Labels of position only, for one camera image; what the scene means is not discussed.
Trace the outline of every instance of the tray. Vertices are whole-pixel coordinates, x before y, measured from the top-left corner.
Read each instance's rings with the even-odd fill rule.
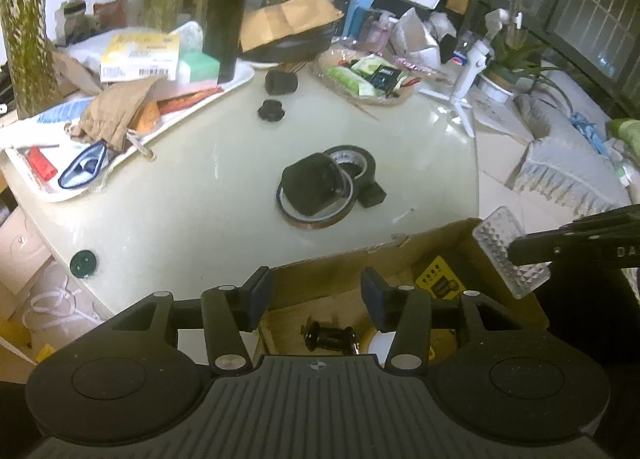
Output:
[[[195,104],[193,107],[190,107],[188,109],[163,115],[162,125],[158,129],[156,129],[154,132],[150,132],[146,136],[143,136],[141,138],[142,144],[146,145],[152,139],[158,137],[163,132],[167,131],[168,129],[172,128],[174,125],[183,121],[185,118],[187,118],[187,116],[192,115],[194,112],[196,112],[199,109],[202,109],[203,107],[206,107],[214,100],[218,100],[219,98],[225,96],[226,94],[233,91],[234,89],[242,86],[243,84],[246,84],[248,81],[251,80],[251,78],[254,77],[254,74],[255,72],[249,64],[247,64],[246,62],[238,61],[236,64],[236,77],[232,81],[226,84],[220,84],[220,87],[224,89],[224,92],[205,98],[203,101]],[[34,120],[34,118],[30,118],[29,120],[23,120],[23,121],[31,121],[31,120]],[[52,129],[52,134],[55,134],[57,139],[60,139],[60,137],[63,137],[64,125],[65,125],[64,122],[61,122],[58,124],[51,124],[49,126]],[[138,152],[135,149],[135,147],[129,147],[129,149],[126,150],[126,152],[123,152],[122,154],[119,154],[118,156],[116,156],[116,158],[114,158],[113,161],[111,162],[110,167],[106,170],[103,170],[102,175],[98,176],[98,179],[96,179],[94,182],[88,184],[84,188],[78,188],[76,190],[63,190],[58,185],[58,177],[60,176],[60,172],[62,172],[73,161],[73,159],[78,154],[80,154],[80,152],[82,152],[82,150],[84,150],[87,146],[88,145],[86,144],[78,144],[69,140],[68,144],[66,143],[61,144],[60,147],[56,147],[54,149],[41,149],[42,153],[46,156],[46,158],[58,169],[58,173],[56,174],[56,176],[53,179],[51,179],[49,182],[43,182],[41,179],[39,179],[33,173],[33,171],[31,170],[25,158],[20,153],[18,153],[17,150],[6,149],[6,153],[7,153],[7,156],[9,157],[9,160],[11,160],[11,162],[14,164],[20,176],[25,180],[26,184],[29,186],[31,192],[33,192],[34,195],[36,195],[38,198],[42,199],[43,201],[55,203],[60,201],[66,201],[68,199],[76,197],[82,194],[88,188],[92,188],[92,187],[95,187],[96,185],[99,185],[102,182],[103,175],[106,175],[108,172],[110,172],[113,168],[118,166],[124,160],[126,160],[127,158],[129,158],[130,156]]]

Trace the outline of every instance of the white cord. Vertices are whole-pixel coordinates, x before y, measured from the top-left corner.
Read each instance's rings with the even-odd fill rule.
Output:
[[[100,325],[103,320],[97,314],[86,314],[84,311],[80,311],[77,308],[76,295],[81,293],[81,289],[75,291],[67,290],[69,283],[69,277],[65,277],[65,283],[62,287],[57,287],[54,291],[47,291],[46,293],[40,293],[31,298],[30,307],[22,314],[22,325],[24,325],[29,331],[42,331],[56,325],[61,325],[67,322],[73,322],[76,320],[88,320],[95,325]],[[56,301],[53,305],[45,306],[38,305],[38,302],[46,298],[55,298]],[[68,309],[59,309],[64,301],[68,301]],[[55,317],[54,320],[44,323],[42,325],[31,325],[27,323],[27,317],[31,313],[49,314]]]

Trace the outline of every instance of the tape roll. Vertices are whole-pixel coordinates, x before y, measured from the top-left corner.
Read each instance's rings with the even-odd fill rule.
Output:
[[[351,176],[356,192],[375,179],[376,160],[368,150],[353,145],[340,145],[325,150],[324,153]]]
[[[334,203],[334,205],[314,216],[305,216],[295,210],[287,200],[282,183],[280,183],[276,191],[276,205],[287,222],[296,228],[319,230],[333,226],[347,217],[349,212],[353,210],[353,206],[356,202],[356,187],[353,179],[347,171],[340,169],[340,172],[342,174],[342,178],[347,184],[346,197],[340,198],[336,203]]]

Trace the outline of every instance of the white tabletop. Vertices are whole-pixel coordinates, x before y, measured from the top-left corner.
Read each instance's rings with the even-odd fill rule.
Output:
[[[169,290],[196,298],[222,283],[241,284],[260,265],[278,266],[386,243],[478,216],[474,140],[440,103],[412,97],[366,112],[310,73],[281,97],[286,115],[258,118],[268,96],[264,73],[194,113],[151,143],[153,163],[134,156],[101,192],[47,203],[27,188],[5,154],[0,168],[53,255],[68,265],[80,249],[98,258],[84,283],[111,311]],[[356,204],[338,224],[300,230],[276,210],[283,169],[330,147],[364,147],[387,192],[379,206]]]

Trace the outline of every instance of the red object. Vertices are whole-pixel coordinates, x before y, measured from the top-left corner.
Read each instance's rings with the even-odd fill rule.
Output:
[[[206,91],[198,91],[185,96],[177,98],[169,98],[168,100],[160,100],[158,102],[158,110],[161,115],[168,113],[175,113],[189,107],[194,106],[196,103],[201,102],[205,98],[224,92],[222,87],[215,87]]]
[[[27,162],[31,166],[31,169],[38,175],[43,181],[49,181],[58,173],[58,169],[51,165],[51,162],[45,158],[44,154],[40,152],[38,147],[32,147],[27,152]]]

